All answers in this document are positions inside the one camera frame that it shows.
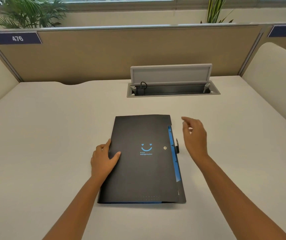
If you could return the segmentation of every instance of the expanding file folder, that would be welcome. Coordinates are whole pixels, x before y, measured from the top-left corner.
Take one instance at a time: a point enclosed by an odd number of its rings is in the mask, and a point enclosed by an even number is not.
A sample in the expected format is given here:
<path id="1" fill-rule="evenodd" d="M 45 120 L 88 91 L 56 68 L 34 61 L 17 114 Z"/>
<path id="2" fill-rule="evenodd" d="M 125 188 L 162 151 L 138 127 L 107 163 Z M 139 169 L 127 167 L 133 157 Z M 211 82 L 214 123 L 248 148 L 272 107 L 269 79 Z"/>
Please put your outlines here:
<path id="1" fill-rule="evenodd" d="M 98 203 L 185 203 L 169 115 L 115 117 L 109 158 L 121 156 Z"/>

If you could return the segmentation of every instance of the forearm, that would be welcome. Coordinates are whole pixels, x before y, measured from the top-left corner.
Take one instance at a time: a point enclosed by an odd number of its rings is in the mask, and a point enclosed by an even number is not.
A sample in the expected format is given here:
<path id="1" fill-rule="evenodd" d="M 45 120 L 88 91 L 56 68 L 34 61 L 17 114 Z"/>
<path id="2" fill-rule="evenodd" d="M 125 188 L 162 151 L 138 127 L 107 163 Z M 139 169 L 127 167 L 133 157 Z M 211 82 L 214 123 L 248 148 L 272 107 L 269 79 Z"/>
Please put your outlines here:
<path id="1" fill-rule="evenodd" d="M 101 184 L 90 178 L 43 240 L 81 240 Z"/>
<path id="2" fill-rule="evenodd" d="M 210 157 L 197 161 L 197 166 L 238 240 L 286 240 L 286 233 L 262 212 Z"/>

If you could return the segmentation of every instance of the number 476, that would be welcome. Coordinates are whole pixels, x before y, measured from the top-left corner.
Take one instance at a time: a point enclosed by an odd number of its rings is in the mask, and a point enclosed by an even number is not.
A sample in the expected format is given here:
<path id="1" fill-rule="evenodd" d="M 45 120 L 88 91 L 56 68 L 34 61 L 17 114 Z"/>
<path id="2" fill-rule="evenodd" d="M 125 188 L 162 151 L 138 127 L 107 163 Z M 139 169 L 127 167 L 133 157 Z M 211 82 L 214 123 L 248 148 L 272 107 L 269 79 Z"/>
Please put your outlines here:
<path id="1" fill-rule="evenodd" d="M 21 36 L 12 36 L 12 40 L 14 40 L 14 41 L 23 41 L 23 38 Z"/>

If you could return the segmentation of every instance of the smiley face logo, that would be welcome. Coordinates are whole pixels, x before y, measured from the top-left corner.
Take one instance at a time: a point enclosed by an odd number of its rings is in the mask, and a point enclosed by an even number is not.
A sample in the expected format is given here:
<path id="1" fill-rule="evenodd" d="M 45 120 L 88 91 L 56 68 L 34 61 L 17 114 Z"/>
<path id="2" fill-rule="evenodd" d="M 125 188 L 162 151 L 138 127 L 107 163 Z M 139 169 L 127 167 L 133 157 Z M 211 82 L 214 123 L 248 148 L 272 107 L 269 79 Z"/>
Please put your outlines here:
<path id="1" fill-rule="evenodd" d="M 145 152 L 148 152 L 148 151 L 150 151 L 150 150 L 152 150 L 152 147 L 150 148 L 150 149 L 148 149 L 148 150 L 145 150 L 143 147 L 141 147 L 141 149 L 143 150 L 143 151 L 145 151 Z"/>

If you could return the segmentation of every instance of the desk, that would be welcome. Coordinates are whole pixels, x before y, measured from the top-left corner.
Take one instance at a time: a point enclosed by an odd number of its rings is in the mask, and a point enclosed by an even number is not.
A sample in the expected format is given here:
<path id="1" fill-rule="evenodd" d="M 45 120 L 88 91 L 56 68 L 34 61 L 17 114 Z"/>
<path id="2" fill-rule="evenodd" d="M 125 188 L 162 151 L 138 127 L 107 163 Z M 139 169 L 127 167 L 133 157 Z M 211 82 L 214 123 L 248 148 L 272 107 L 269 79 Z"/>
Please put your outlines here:
<path id="1" fill-rule="evenodd" d="M 17 85 L 0 100 L 0 240 L 40 240 L 90 177 L 114 117 L 139 114 L 171 115 L 187 202 L 95 203 L 83 239 L 235 239 L 184 146 L 181 116 L 203 122 L 210 156 L 286 231 L 286 120 L 241 77 L 211 80 L 221 95 L 127 98 L 129 80 Z"/>

